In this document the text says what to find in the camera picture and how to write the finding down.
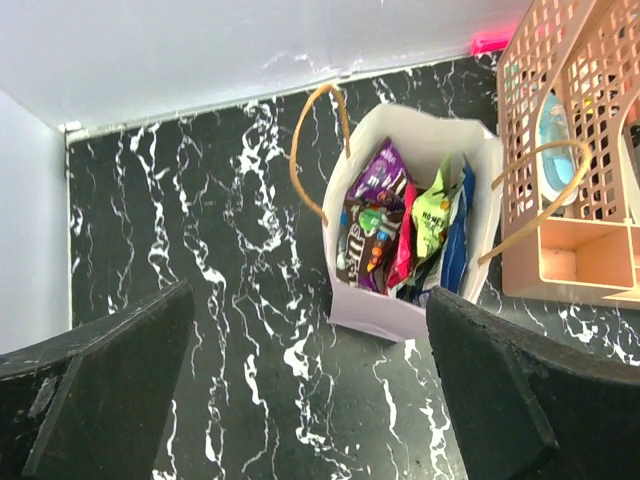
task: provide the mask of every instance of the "rope handle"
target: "rope handle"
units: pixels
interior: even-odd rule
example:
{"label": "rope handle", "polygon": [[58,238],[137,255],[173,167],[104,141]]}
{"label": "rope handle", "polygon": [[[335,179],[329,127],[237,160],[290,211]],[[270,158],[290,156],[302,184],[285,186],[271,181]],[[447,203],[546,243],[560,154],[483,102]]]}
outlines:
{"label": "rope handle", "polygon": [[587,171],[589,170],[589,167],[591,165],[591,149],[589,148],[589,145],[587,143],[585,143],[585,142],[580,142],[578,140],[559,140],[557,142],[545,143],[544,145],[541,145],[541,146],[535,148],[533,151],[527,153],[526,155],[523,155],[521,158],[518,159],[518,161],[513,162],[511,165],[509,165],[507,168],[505,168],[504,171],[500,175],[498,175],[498,177],[493,181],[493,183],[491,184],[491,189],[495,190],[495,188],[498,185],[500,185],[502,180],[504,180],[504,178],[507,175],[509,175],[509,173],[511,173],[516,168],[518,168],[522,164],[524,164],[530,157],[532,157],[532,156],[534,156],[534,155],[536,155],[536,154],[538,154],[538,153],[540,153],[540,152],[542,152],[544,150],[547,150],[547,149],[550,149],[550,148],[557,148],[557,147],[577,147],[577,148],[581,149],[583,151],[583,153],[584,153],[584,156],[582,158],[582,162],[580,163],[580,168],[578,168],[578,171],[576,172],[576,174],[573,176],[573,178],[569,182],[569,185],[567,185],[564,188],[564,190],[562,190],[562,192],[560,192],[560,195],[558,195],[558,198],[556,198],[551,203],[551,205],[549,205],[536,218],[534,218],[533,220],[528,221],[524,225],[524,227],[522,227],[516,233],[510,235],[506,240],[504,240],[502,243],[500,243],[493,250],[491,250],[490,252],[485,253],[484,255],[482,255],[478,259],[478,265],[482,265],[486,261],[491,260],[496,255],[499,255],[500,253],[504,252],[507,248],[512,247],[513,245],[518,243],[520,240],[525,238],[527,235],[529,235],[532,232],[534,232],[542,224],[542,222],[544,222],[547,218],[549,218],[551,215],[553,215],[554,212],[560,206],[562,206],[562,203],[569,197],[569,195],[571,195],[571,192],[573,192],[573,190],[575,190],[578,187],[580,182],[582,182],[582,179],[587,174]]}
{"label": "rope handle", "polygon": [[313,102],[315,102],[321,95],[325,93],[331,92],[336,99],[338,100],[338,110],[340,114],[340,123],[342,123],[342,133],[344,135],[345,141],[345,152],[347,154],[347,158],[351,156],[351,146],[349,144],[349,120],[347,116],[347,109],[344,106],[344,97],[342,96],[342,92],[338,90],[335,86],[330,83],[326,83],[318,87],[318,89],[309,95],[307,99],[307,103],[304,105],[302,112],[300,112],[300,118],[298,119],[298,124],[296,125],[296,129],[293,132],[293,138],[291,139],[291,155],[289,155],[289,177],[291,178],[291,183],[293,183],[298,196],[302,199],[302,201],[313,210],[322,220],[322,223],[326,227],[329,223],[327,216],[322,211],[322,207],[314,202],[311,197],[307,194],[302,183],[300,183],[300,179],[298,178],[298,169],[297,169],[297,154],[298,154],[298,141],[300,137],[300,129],[302,128],[302,124],[304,123],[304,119],[311,110],[313,106]]}

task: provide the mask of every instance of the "white wall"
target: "white wall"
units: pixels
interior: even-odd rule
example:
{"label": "white wall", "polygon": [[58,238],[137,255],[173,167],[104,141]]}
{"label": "white wall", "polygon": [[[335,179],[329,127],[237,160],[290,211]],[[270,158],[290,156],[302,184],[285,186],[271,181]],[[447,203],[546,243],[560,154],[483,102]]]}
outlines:
{"label": "white wall", "polygon": [[69,329],[64,138],[0,90],[0,354]]}
{"label": "white wall", "polygon": [[468,51],[530,0],[4,0],[0,89],[86,128]]}

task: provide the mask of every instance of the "white paper bag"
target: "white paper bag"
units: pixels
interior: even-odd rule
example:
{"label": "white paper bag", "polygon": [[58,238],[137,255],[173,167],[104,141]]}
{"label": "white paper bag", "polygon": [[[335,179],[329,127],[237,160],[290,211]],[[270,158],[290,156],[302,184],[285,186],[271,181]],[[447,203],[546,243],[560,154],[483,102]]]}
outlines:
{"label": "white paper bag", "polygon": [[[341,106],[343,130],[347,139],[333,169],[322,209],[302,189],[296,173],[296,153],[300,126],[315,98],[331,91]],[[502,188],[491,182],[502,172],[502,145],[475,120],[442,119],[400,105],[378,105],[358,124],[349,137],[342,95],[331,85],[320,87],[303,110],[294,133],[290,173],[301,198],[323,219],[324,255],[333,289],[329,321],[395,342],[428,336],[425,311],[408,302],[351,287],[336,276],[336,254],[340,215],[349,187],[387,138],[400,153],[414,181],[430,186],[442,160],[452,155],[451,180],[462,170],[462,153],[476,176],[473,206],[467,219],[468,265],[460,296],[475,303],[487,278],[489,263],[478,258],[489,252],[498,228]]]}

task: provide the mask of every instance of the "black marble floor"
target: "black marble floor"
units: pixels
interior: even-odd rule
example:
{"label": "black marble floor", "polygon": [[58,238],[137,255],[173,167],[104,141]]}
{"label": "black marble floor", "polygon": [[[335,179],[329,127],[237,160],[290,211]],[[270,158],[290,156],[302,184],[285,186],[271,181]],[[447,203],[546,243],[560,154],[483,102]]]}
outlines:
{"label": "black marble floor", "polygon": [[[379,102],[494,130],[494,57],[344,85],[352,126]],[[96,319],[188,278],[196,318],[153,477],[460,479],[464,466],[428,343],[327,323],[321,228],[289,182],[307,93],[70,147],[73,314]],[[301,136],[301,180],[321,201],[341,150],[336,105]],[[499,292],[484,308],[640,365],[640,314]]]}

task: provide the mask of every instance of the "snack package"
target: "snack package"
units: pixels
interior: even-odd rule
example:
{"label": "snack package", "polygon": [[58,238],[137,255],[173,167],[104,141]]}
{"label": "snack package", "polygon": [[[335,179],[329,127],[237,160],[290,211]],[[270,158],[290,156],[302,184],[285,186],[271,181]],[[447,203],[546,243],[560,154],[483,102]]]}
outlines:
{"label": "snack package", "polygon": [[383,272],[380,267],[395,253],[403,214],[404,210],[345,200],[343,219],[346,217],[347,232],[343,253],[341,242],[338,242],[338,278],[350,285],[381,292]]}
{"label": "snack package", "polygon": [[442,253],[429,266],[428,273],[422,271],[421,277],[415,282],[418,288],[412,301],[416,305],[426,307],[431,289],[436,285],[456,294],[460,289],[462,276],[467,267],[467,216],[473,202],[475,181],[475,174],[465,157],[457,188],[451,196],[447,239]]}
{"label": "snack package", "polygon": [[451,210],[453,219],[449,225],[447,242],[442,254],[443,268],[440,285],[453,293],[458,293],[462,276],[467,268],[467,217],[473,204],[476,176],[465,157],[462,169],[462,188],[453,199]]}
{"label": "snack package", "polygon": [[387,138],[353,183],[346,198],[397,210],[404,206],[404,192],[411,181],[404,161]]}
{"label": "snack package", "polygon": [[386,292],[390,297],[395,297],[397,291],[402,288],[413,271],[413,237],[414,228],[411,220],[411,206],[418,196],[413,182],[407,184],[404,195],[405,211],[400,225],[398,237],[398,249],[387,274]]}
{"label": "snack package", "polygon": [[438,168],[433,185],[416,198],[411,207],[411,218],[416,226],[416,253],[419,259],[428,259],[444,243],[449,225],[451,203],[447,197],[451,159],[448,156]]}

